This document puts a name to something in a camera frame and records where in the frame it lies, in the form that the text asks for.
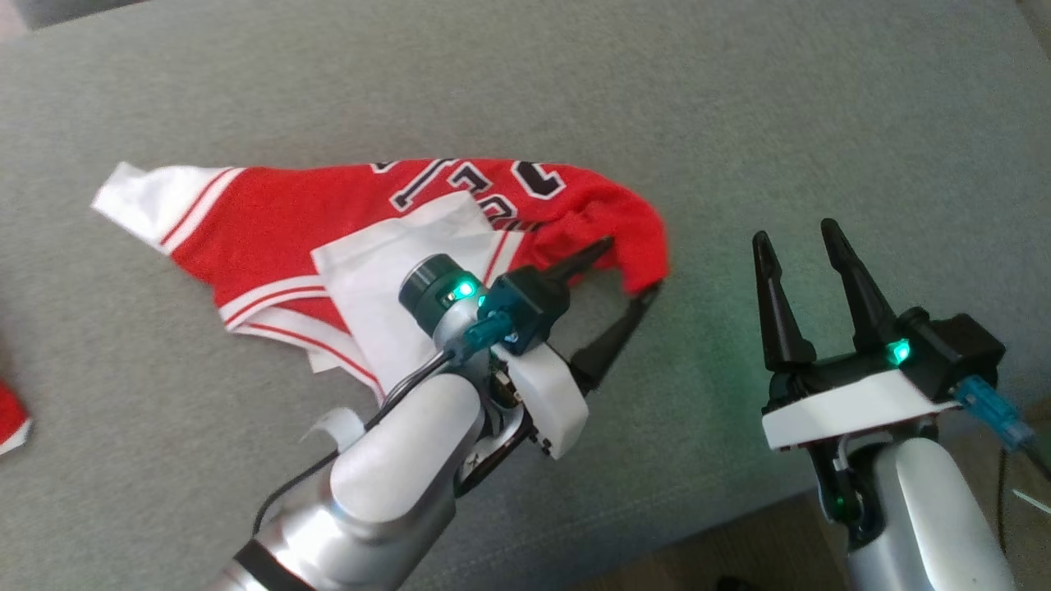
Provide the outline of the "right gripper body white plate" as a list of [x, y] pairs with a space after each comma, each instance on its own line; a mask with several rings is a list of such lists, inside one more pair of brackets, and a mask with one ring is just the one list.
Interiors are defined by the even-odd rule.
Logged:
[[903, 373], [908, 353], [847, 353], [772, 369], [762, 429], [772, 450], [935, 416], [956, 401], [932, 401]]

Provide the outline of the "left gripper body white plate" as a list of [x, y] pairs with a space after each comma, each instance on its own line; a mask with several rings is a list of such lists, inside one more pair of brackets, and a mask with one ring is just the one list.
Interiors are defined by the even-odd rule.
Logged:
[[548, 445], [553, 460], [563, 458], [581, 437], [590, 415], [566, 361], [545, 343], [522, 355], [514, 355], [500, 344], [491, 352], [506, 364], [507, 374], [533, 419], [539, 444]]

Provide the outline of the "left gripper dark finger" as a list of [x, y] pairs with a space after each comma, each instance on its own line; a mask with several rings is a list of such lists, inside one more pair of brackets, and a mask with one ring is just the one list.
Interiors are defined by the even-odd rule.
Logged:
[[555, 283], [568, 285], [577, 276], [589, 272], [612, 248], [614, 238], [605, 236], [590, 244], [583, 250], [574, 252], [548, 267], [547, 278]]
[[607, 378], [607, 371], [626, 348], [661, 289], [662, 282], [658, 282], [638, 295], [632, 295], [624, 313], [600, 337], [571, 356], [571, 375], [582, 393], [594, 392]]

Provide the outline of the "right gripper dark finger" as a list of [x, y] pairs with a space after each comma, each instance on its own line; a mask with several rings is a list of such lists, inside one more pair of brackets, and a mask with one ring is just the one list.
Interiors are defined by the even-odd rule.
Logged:
[[851, 311], [856, 352], [871, 353], [885, 349], [886, 345], [898, 341], [893, 308], [833, 218], [823, 218], [821, 233], [830, 265], [841, 278]]
[[781, 282], [783, 269], [765, 231], [753, 236], [755, 281], [764, 365], [772, 373], [788, 373], [815, 363], [815, 345], [799, 329]]

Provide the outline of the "red jersey with black lettering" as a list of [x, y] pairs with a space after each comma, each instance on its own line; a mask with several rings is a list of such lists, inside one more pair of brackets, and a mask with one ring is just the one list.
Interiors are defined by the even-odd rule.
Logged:
[[229, 332], [323, 356], [378, 401], [434, 351], [397, 293], [435, 252], [489, 284], [611, 236], [598, 267], [617, 267], [631, 295], [669, 272], [650, 203], [561, 163], [420, 158], [149, 172], [121, 163], [92, 207], [210, 286]]

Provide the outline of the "red shorts with white trim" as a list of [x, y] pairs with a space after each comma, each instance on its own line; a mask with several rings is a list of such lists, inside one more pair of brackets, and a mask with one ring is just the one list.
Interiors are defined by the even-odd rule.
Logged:
[[11, 386], [0, 378], [0, 456], [29, 441], [33, 419]]

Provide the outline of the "grey sofa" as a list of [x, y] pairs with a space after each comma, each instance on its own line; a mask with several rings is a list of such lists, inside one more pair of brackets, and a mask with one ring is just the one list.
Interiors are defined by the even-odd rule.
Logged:
[[820, 355], [836, 218], [898, 310], [968, 313], [1051, 396], [1051, 60], [1013, 0], [151, 0], [0, 44], [0, 591], [200, 591], [325, 452], [344, 373], [225, 332], [90, 207], [121, 162], [563, 162], [641, 193], [672, 272], [562, 460], [526, 444], [406, 591], [557, 591], [810, 488], [760, 425], [751, 238]]

